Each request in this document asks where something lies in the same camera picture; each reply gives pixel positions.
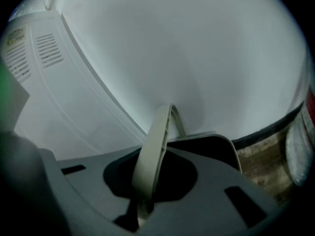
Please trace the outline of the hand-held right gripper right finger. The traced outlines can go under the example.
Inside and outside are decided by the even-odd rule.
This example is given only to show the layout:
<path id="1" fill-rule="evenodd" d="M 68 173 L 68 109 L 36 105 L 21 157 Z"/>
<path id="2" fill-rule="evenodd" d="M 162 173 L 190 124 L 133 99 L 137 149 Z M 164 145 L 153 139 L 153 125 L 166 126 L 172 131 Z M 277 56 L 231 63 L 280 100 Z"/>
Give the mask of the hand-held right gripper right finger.
<path id="1" fill-rule="evenodd" d="M 176 148 L 169 152 L 190 161 L 197 169 L 197 181 L 182 199 L 158 203 L 142 227 L 144 236 L 245 236 L 261 232 L 285 206 L 262 187 L 228 164 Z M 238 187 L 264 213 L 265 218 L 249 227 L 226 189 Z"/>

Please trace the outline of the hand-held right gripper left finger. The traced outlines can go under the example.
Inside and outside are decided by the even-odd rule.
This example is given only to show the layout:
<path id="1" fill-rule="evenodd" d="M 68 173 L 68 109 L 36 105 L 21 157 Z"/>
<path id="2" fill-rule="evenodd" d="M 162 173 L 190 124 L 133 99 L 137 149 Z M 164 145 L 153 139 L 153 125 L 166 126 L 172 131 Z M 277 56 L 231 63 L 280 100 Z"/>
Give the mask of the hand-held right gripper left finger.
<path id="1" fill-rule="evenodd" d="M 69 184 L 53 153 L 11 132 L 0 135 L 3 236 L 128 236 Z"/>

